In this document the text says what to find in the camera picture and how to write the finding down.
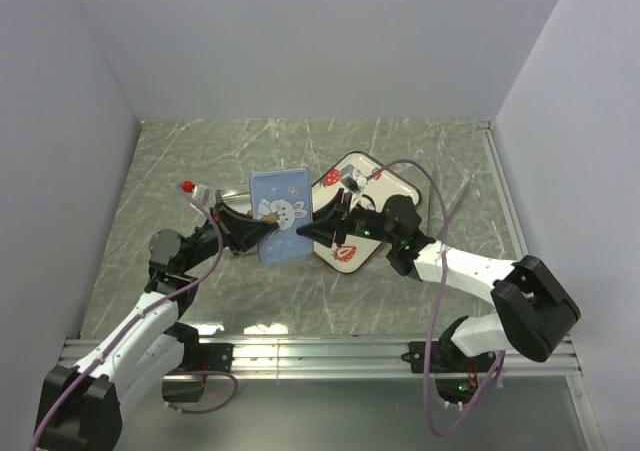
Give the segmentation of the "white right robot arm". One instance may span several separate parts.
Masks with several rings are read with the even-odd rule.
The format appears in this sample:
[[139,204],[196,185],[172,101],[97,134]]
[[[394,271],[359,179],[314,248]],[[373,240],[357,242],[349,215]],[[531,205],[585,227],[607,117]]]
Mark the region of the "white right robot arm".
[[393,195],[381,210],[354,205],[343,191],[297,233],[330,248],[353,236],[390,244],[387,259],[401,276],[445,284],[494,308],[481,317],[456,319],[430,356],[439,372],[463,372],[473,360],[488,363],[515,350],[533,362],[546,361],[578,323],[581,311],[539,258],[498,260],[447,247],[427,236],[411,198]]

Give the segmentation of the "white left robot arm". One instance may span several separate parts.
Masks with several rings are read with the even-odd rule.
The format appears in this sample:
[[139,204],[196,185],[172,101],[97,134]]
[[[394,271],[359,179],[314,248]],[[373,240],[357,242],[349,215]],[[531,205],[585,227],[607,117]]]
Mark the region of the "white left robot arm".
[[46,375],[33,450],[112,450],[126,414],[165,375],[201,373],[198,331],[181,322],[200,279],[189,270],[225,249],[245,252],[278,228],[271,211],[243,215],[224,203],[198,205],[205,222],[184,236],[165,229],[149,243],[149,280],[124,320],[72,366]]

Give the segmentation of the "silver metal tongs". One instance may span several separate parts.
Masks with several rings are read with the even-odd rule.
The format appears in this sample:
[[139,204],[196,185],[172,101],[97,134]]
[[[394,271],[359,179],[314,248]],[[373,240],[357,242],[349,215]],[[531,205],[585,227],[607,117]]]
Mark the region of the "silver metal tongs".
[[[452,220],[460,211],[464,200],[469,194],[473,181],[474,181],[473,176],[467,176],[464,179],[462,186],[457,191],[451,203],[447,207],[446,213],[450,220]],[[428,202],[428,208],[427,208],[428,220],[427,220],[426,230],[429,236],[434,237],[437,240],[441,240],[445,234],[445,230],[444,230],[445,225],[442,225],[438,231],[435,231],[435,225],[437,224],[437,220],[438,220],[438,218],[436,217],[436,210],[435,210],[436,201],[437,201],[436,194],[434,190],[430,188],[429,202]]]

